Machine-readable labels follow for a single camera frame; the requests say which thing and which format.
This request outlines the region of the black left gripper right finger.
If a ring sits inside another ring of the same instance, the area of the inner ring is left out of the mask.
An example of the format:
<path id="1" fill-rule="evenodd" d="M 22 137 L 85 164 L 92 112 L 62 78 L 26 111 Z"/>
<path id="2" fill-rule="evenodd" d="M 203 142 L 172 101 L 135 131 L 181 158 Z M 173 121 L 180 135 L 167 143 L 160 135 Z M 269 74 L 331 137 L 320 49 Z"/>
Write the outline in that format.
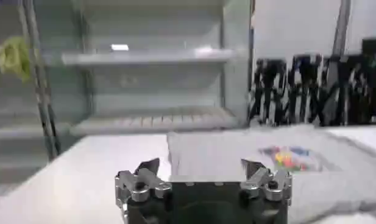
<path id="1" fill-rule="evenodd" d="M 270 168 L 261 162 L 241 160 L 246 173 L 246 181 L 240 182 L 240 188 L 249 199 L 258 198 L 260 193 L 268 201 L 284 201 L 287 206 L 291 205 L 292 197 L 292 174 L 279 169 L 272 172 Z"/>

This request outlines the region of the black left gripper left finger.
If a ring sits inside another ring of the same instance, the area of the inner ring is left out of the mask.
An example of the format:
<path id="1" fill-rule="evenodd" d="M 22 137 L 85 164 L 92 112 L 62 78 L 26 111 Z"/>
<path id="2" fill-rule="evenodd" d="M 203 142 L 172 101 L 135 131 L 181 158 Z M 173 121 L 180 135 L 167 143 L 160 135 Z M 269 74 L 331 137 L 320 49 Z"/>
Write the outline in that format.
<path id="1" fill-rule="evenodd" d="M 129 200 L 137 203 L 148 201 L 151 197 L 165 199 L 172 191 L 172 184 L 157 176 L 160 159 L 143 161 L 135 169 L 119 171 L 115 175 L 115 202 L 119 209 L 127 210 Z"/>

